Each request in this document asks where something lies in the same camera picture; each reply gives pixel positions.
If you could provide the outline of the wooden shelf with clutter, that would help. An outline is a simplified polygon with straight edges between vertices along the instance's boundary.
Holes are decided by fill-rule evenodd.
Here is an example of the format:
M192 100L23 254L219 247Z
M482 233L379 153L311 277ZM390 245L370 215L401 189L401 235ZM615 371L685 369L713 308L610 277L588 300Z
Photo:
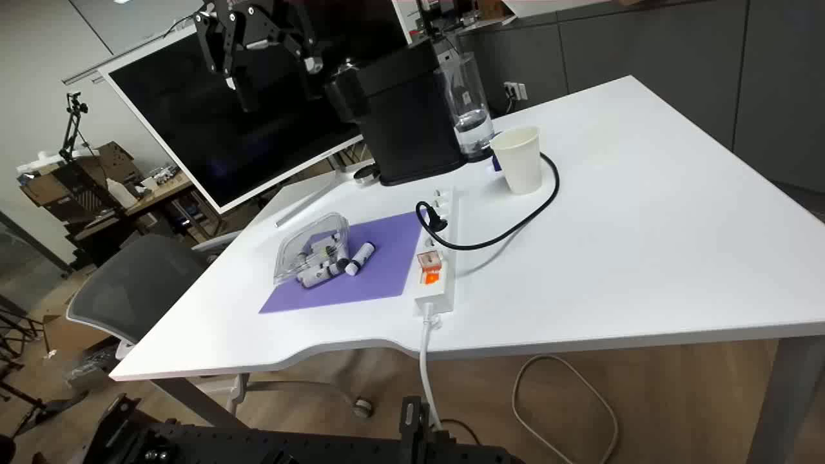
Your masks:
M219 222L182 173L164 182L145 177L115 142L72 160L23 166L18 187L63 227L75 265L105 263L130 235L163 233L203 242L205 226Z

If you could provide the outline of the white power strip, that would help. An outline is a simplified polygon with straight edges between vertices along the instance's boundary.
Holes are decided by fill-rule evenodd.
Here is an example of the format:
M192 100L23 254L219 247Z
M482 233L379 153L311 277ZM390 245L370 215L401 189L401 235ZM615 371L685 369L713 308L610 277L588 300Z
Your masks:
M449 187L439 187L424 197L435 229L422 229L412 254L409 265L409 296L414 303L414 312L421 317L441 317L451 309L454 300L454 254L446 242L454 238L454 192Z

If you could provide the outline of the clear plastic container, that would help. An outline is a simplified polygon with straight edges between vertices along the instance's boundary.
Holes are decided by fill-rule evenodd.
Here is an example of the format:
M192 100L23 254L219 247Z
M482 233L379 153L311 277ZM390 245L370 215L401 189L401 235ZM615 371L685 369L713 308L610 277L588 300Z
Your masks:
M315 290L342 274L348 260L348 219L341 215L325 215L302 226L277 247L274 281L297 281L305 290Z

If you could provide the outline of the black coffee machine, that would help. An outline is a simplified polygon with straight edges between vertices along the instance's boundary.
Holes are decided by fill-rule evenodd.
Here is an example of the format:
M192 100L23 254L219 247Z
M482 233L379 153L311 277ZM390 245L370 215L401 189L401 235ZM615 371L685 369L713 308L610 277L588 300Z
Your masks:
M446 80L428 42L365 67L342 67L325 94L355 124L382 187L441 177L463 166L446 100Z

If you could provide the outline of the white framed monitor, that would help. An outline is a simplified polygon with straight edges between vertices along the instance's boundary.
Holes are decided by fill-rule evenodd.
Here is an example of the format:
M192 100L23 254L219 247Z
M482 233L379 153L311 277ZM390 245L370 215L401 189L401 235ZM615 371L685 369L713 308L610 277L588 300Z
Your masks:
M393 0L201 0L187 30L103 79L208 207L228 213L355 144L332 84L404 46Z

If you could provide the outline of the purple mat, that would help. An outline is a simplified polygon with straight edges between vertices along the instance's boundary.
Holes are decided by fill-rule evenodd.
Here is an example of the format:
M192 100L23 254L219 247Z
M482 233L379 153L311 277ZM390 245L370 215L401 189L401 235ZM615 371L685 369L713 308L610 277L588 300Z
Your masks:
M363 245L370 245L374 254L361 260L355 274L341 274L310 290L288 278L270 293L261 312L294 312L399 296L409 281L418 241L421 226L412 215L357 222L351 227L348 250L357 256Z

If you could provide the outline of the grey office chair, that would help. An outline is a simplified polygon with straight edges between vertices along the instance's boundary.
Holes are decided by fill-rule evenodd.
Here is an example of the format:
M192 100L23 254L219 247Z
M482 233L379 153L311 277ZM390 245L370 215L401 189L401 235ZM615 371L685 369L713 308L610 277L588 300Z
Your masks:
M83 285L66 321L138 344L205 268L208 260L187 245L145 235Z

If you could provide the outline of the white paper cup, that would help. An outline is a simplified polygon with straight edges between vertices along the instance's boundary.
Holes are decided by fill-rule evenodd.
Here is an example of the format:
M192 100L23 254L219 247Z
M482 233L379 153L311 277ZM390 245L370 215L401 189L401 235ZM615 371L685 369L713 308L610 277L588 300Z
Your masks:
M542 158L539 158L537 128L506 130L490 140L490 147L513 195L531 195L542 187Z

